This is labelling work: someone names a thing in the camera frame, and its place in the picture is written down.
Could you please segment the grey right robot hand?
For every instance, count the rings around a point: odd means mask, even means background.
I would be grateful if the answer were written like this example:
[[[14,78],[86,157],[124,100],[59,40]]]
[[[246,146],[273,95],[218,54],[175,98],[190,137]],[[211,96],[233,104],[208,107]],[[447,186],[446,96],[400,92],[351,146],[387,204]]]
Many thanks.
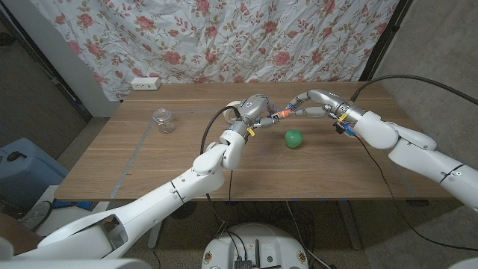
[[[300,108],[306,101],[317,104],[315,107]],[[340,96],[325,90],[309,90],[295,96],[286,107],[291,116],[325,117],[331,115],[340,122],[356,123],[364,115],[365,111],[355,105],[345,102]]]

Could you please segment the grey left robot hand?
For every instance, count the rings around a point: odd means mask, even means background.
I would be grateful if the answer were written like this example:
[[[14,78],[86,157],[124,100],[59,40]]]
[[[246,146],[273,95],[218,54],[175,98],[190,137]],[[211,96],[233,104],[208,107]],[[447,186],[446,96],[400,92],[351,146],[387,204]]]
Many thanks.
[[[230,130],[246,135],[247,129],[267,128],[277,123],[272,115],[277,112],[270,99],[262,94],[252,95],[240,102],[229,103],[229,112],[224,117],[230,121]]]

